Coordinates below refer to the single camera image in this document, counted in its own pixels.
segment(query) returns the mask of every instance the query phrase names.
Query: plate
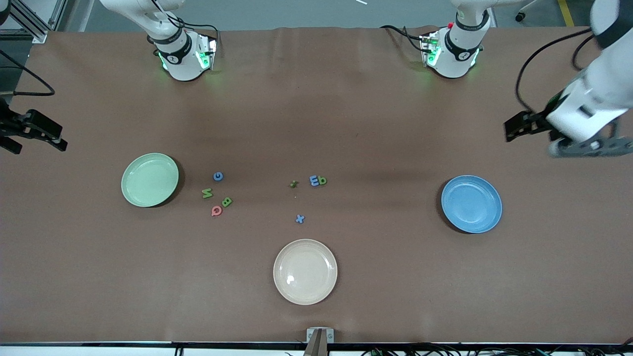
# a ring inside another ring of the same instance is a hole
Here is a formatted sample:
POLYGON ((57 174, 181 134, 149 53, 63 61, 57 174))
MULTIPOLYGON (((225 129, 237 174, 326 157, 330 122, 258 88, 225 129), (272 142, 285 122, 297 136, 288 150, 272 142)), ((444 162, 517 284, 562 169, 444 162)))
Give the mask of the plate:
POLYGON ((131 204, 153 207, 172 195, 178 177, 178 166, 169 156, 148 153, 127 166, 121 178, 121 191, 131 204))
POLYGON ((442 210, 458 229, 480 234, 497 225, 503 207, 492 184, 474 175, 460 175, 444 187, 442 210))
POLYGON ((299 305, 316 304, 327 297, 338 276, 334 255, 324 244, 300 239, 286 245, 275 260, 273 278, 279 293, 299 305))

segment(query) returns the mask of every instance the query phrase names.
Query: blue plate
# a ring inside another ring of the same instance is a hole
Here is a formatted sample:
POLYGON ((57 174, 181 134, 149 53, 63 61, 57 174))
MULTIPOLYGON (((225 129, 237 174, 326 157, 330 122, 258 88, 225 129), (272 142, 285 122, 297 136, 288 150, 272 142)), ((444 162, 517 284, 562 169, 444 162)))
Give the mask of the blue plate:
POLYGON ((460 175, 446 183, 442 210, 458 229, 480 234, 497 225, 503 208, 492 184, 474 175, 460 175))

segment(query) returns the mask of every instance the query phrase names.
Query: plastic toy letter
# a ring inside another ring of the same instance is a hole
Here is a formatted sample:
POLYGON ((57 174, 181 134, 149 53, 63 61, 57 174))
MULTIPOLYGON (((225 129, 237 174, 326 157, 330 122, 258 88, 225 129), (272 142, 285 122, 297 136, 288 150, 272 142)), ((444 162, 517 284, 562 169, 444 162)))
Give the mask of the plastic toy letter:
POLYGON ((220 205, 211 208, 211 216, 219 216, 220 214, 222 214, 222 207, 220 205))

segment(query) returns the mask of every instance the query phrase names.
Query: yellow floor stripe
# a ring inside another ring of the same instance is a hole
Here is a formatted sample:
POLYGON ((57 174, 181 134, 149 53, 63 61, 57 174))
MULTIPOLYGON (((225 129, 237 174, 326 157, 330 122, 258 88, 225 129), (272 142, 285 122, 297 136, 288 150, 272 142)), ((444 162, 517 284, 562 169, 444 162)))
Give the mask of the yellow floor stripe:
POLYGON ((565 20, 565 26, 573 27, 572 13, 569 12, 569 7, 567 6, 566 0, 558 0, 558 6, 560 7, 560 12, 563 13, 563 19, 565 20))

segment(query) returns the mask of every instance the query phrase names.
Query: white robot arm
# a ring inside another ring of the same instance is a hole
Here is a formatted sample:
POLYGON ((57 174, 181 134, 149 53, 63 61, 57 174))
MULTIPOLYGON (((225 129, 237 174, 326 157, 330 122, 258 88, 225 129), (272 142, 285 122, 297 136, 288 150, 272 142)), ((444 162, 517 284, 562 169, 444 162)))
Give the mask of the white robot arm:
POLYGON ((475 65, 481 40, 490 28, 488 8, 519 3, 521 0, 451 0, 457 7, 452 27, 440 29, 423 38, 422 59, 439 75, 459 78, 475 65))
POLYGON ((101 0, 105 8, 140 26, 158 48, 163 68, 177 80, 193 80, 211 69, 216 40, 184 29, 171 12, 185 0, 101 0))
POLYGON ((633 0, 596 1, 591 29, 601 54, 544 111, 522 111, 508 120, 508 142, 550 130, 549 154, 554 157, 633 153, 633 139, 618 135, 618 117, 633 108, 633 0), (607 136, 601 134, 605 126, 607 136))

